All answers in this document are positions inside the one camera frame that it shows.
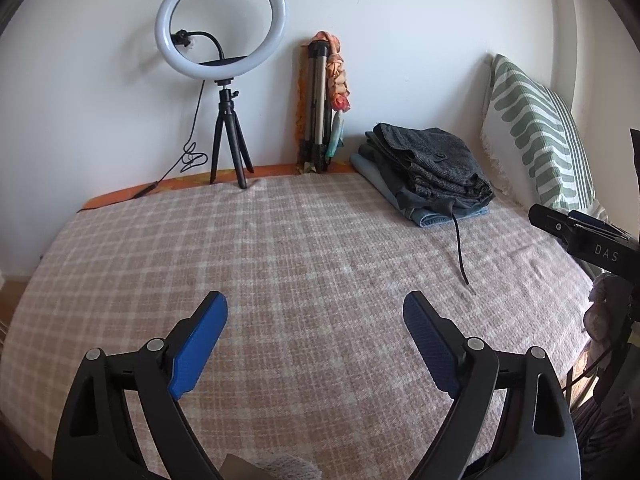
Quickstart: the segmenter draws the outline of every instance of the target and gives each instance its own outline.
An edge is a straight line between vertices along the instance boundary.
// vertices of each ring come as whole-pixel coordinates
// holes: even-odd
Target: light blue cloth
[[[331,125],[331,137],[329,145],[326,147],[325,158],[333,158],[338,146],[342,146],[342,133],[344,131],[344,117],[342,110],[338,110],[334,115],[334,122]]]
[[[367,160],[363,156],[353,153],[350,158],[353,167],[366,178],[373,186],[384,196],[387,201],[399,212],[404,215],[405,218],[413,220],[420,227],[429,227],[436,224],[447,224],[453,222],[453,219],[449,216],[444,216],[440,213],[433,212],[427,208],[409,208],[400,209],[398,206],[398,200],[391,193],[391,190],[386,185],[384,179],[380,175],[380,171],[374,162]],[[476,207],[476,208],[453,208],[453,214],[457,220],[462,218],[471,218],[473,216],[484,215],[489,212],[489,207]]]

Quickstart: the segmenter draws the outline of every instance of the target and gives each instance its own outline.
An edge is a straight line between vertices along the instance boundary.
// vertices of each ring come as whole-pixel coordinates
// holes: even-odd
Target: black cable
[[[220,59],[225,59],[225,54],[222,52],[222,46],[220,42],[216,39],[216,37],[208,32],[204,32],[202,30],[196,30],[194,32],[187,32],[187,36],[204,36],[205,38],[209,38],[216,45],[216,49],[218,50],[218,55]]]
[[[460,244],[460,228],[458,227],[458,220],[456,220],[456,216],[454,214],[451,215],[453,218],[453,223],[456,226],[456,240],[458,242],[458,261],[460,263],[460,273],[462,273],[462,279],[465,280],[466,286],[473,292],[475,296],[477,296],[476,291],[469,283],[468,278],[466,277],[465,265],[462,263],[462,245]]]
[[[592,364],[590,367],[588,367],[585,371],[583,371],[576,379],[574,379],[571,384],[568,384],[567,386],[565,386],[562,391],[566,391],[567,388],[571,388],[572,386],[574,386],[575,384],[579,383],[581,380],[583,380],[596,366],[598,366],[598,364],[600,364],[600,361],[602,361],[607,355],[609,355],[609,353],[614,349],[614,347],[618,344],[618,342],[613,343],[609,348],[607,348],[601,355],[600,357],[598,357]]]
[[[193,142],[193,132],[196,128],[196,120],[198,119],[198,110],[200,110],[200,102],[202,101],[202,92],[204,91],[204,81],[200,86],[200,95],[198,95],[198,104],[196,105],[196,113],[193,115],[193,124],[191,125],[191,133],[189,134],[189,138],[187,142],[184,143],[182,147],[182,155],[178,160],[175,161],[175,164],[169,168],[169,170],[162,176],[160,180],[156,180],[154,183],[149,184],[144,189],[137,192],[134,196],[130,198],[130,200],[135,200],[142,196],[145,196],[147,193],[153,191],[158,185],[166,178],[166,176],[173,171],[173,169],[180,163],[183,166],[180,168],[180,173],[184,173],[185,171],[189,171],[192,168],[197,168],[198,166],[204,166],[209,161],[209,156],[203,152],[196,152],[196,141]]]

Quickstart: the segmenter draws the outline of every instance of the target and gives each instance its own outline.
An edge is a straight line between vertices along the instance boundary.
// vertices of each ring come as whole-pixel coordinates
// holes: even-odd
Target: tripod leg
[[[246,189],[246,180],[244,178],[244,169],[242,168],[242,158],[240,155],[240,147],[238,146],[238,132],[236,132],[236,121],[234,115],[226,114],[224,116],[226,136],[229,139],[229,149],[231,150],[231,158],[236,168],[236,177],[238,178],[238,186],[240,189]]]
[[[244,163],[246,164],[246,168],[249,170],[249,173],[253,173],[254,165],[251,163],[251,159],[249,158],[249,150],[246,148],[246,143],[244,142],[244,135],[242,134],[240,121],[238,121],[238,114],[233,112],[233,115],[234,122],[236,123],[236,132],[238,133],[238,147],[240,148],[240,153],[242,154],[242,158],[244,159]]]
[[[209,184],[213,184],[218,172],[218,157],[220,156],[220,140],[222,140],[222,115],[219,114],[216,119],[216,129],[213,134],[213,151],[211,152],[211,174],[209,175]]]

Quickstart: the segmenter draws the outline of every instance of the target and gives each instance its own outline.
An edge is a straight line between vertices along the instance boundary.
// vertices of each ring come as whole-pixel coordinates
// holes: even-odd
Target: fabric
[[[559,374],[588,340],[591,282],[550,235],[498,197],[465,220],[472,296],[450,227],[416,229],[359,174],[216,184],[78,213],[16,309],[0,360],[0,410],[51,456],[85,352],[140,348],[210,290],[228,322],[180,406],[215,465],[272,454],[327,480],[405,479],[451,406],[402,321],[422,290],[441,316],[495,349],[544,348]],[[150,468],[162,464],[127,394]],[[496,395],[476,456],[500,418]]]
[[[477,201],[492,196],[491,185],[469,148],[449,132],[439,128],[410,130],[380,123],[366,136],[367,142],[419,196],[445,202],[457,198]]]
[[[329,57],[326,59],[326,81],[331,108],[336,112],[348,112],[351,109],[349,103],[349,88],[347,87],[347,71],[344,69],[344,59],[340,55],[340,40],[321,30],[311,41],[328,41]]]
[[[254,462],[276,480],[321,480],[322,471],[315,464],[291,455],[274,455]]]
[[[354,169],[348,162],[336,162],[333,161],[327,173],[354,173]],[[265,178],[271,176],[286,176],[300,174],[300,168],[295,164],[274,164],[272,166],[254,166],[254,172],[250,175],[251,178]],[[148,195],[157,194],[168,190],[188,189],[190,187],[208,186],[210,173],[195,173],[185,176],[177,176],[175,178],[166,178],[158,184],[153,191],[150,191]],[[236,170],[218,170],[216,173],[216,184],[222,182],[237,182],[238,176]],[[140,186],[129,187],[127,189],[120,189],[107,193],[104,195],[96,196],[86,202],[81,210],[98,209],[111,204],[117,204],[118,202],[126,202],[130,200],[137,192],[142,191],[148,184],[141,184]]]
[[[593,304],[584,313],[584,328],[591,337],[587,366],[590,367],[620,337],[629,310],[629,296],[633,285],[627,280],[604,272],[593,282],[589,300]],[[600,362],[606,368],[611,361],[607,355]]]
[[[620,399],[612,413],[604,413],[595,398],[591,397],[576,408],[571,417],[580,450],[582,480],[637,476],[619,470],[625,466],[628,470],[637,469],[637,466],[634,468],[634,460],[629,460],[629,457],[635,457],[635,462],[638,461],[638,445],[630,438],[633,433],[627,433],[634,423],[634,409],[627,396]]]
[[[411,184],[399,173],[396,173],[388,159],[371,144],[362,144],[358,149],[358,154],[375,163],[380,177],[382,177],[389,191],[398,200],[400,209],[427,208],[440,214],[451,216],[454,211],[463,214],[462,210],[487,206],[494,198],[492,192],[485,194],[482,198],[469,198],[452,193],[440,198],[433,196],[423,197],[409,189]]]
[[[482,141],[510,195],[527,209],[541,203],[603,219],[578,129],[560,96],[499,54],[490,89]]]
[[[349,160],[359,174],[366,178],[393,207],[402,213],[405,218],[415,222],[418,227],[429,227],[432,225],[448,224],[453,222],[453,218],[451,216],[436,213],[431,209],[428,209],[426,206],[407,206],[405,208],[401,208],[398,205],[398,199],[393,193],[391,193],[391,190],[380,175],[380,170],[374,162],[371,162],[359,153],[353,153]],[[406,188],[402,190],[402,193],[405,196],[414,195],[414,200],[416,202],[425,202],[422,197],[411,193]],[[462,220],[463,218],[473,218],[474,216],[480,216],[487,214],[488,212],[488,206],[475,206],[472,208],[453,207],[453,214],[458,220]]]

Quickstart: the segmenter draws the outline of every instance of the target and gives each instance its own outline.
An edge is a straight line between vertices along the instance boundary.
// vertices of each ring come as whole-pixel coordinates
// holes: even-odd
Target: white wall
[[[552,0],[554,5],[554,65],[551,88],[571,107],[574,102],[578,57],[574,0]]]
[[[608,0],[575,0],[578,81],[572,113],[609,219],[639,233],[630,128],[640,129],[640,52]]]
[[[30,274],[87,199],[153,181],[180,153],[198,84],[173,72],[156,53],[152,23],[160,1],[26,0],[0,37],[0,268],[5,274]],[[266,32],[265,4],[184,0],[174,24],[216,34],[228,56],[245,54]],[[551,81],[552,0],[289,4],[289,29],[277,54],[234,86],[241,91],[236,107],[258,165],[294,161],[294,51],[318,30],[342,41],[352,91],[353,109],[346,116],[350,150],[360,142],[357,136],[386,121],[439,126],[463,137],[481,156],[487,52],[503,53],[540,82]],[[216,99],[209,86],[196,129],[205,152]],[[221,167],[231,167],[224,143]]]

